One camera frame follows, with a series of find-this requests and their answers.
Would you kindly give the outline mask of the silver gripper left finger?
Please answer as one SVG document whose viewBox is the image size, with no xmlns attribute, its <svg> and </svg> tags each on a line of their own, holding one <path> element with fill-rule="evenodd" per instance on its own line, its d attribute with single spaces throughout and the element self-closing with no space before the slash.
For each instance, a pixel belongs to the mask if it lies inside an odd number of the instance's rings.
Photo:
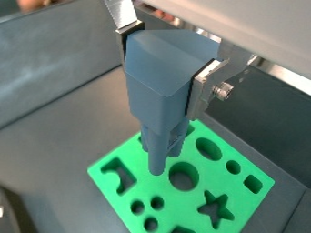
<svg viewBox="0 0 311 233">
<path fill-rule="evenodd" d="M 125 63 L 128 36 L 144 29 L 144 22 L 137 18 L 131 0 L 103 0 L 115 21 L 116 42 L 121 63 Z"/>
</svg>

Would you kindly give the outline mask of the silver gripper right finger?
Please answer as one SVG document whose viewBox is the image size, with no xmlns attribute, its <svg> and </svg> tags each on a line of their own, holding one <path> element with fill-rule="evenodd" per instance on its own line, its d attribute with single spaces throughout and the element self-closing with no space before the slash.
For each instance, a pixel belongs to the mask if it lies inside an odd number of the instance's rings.
<svg viewBox="0 0 311 233">
<path fill-rule="evenodd" d="M 223 40 L 217 57 L 201 67 L 192 79 L 188 94 L 185 115 L 189 120 L 197 119 L 208 108 L 212 98 L 224 101 L 234 90 L 225 80 L 239 74 L 250 64 L 252 53 L 244 48 Z"/>
</svg>

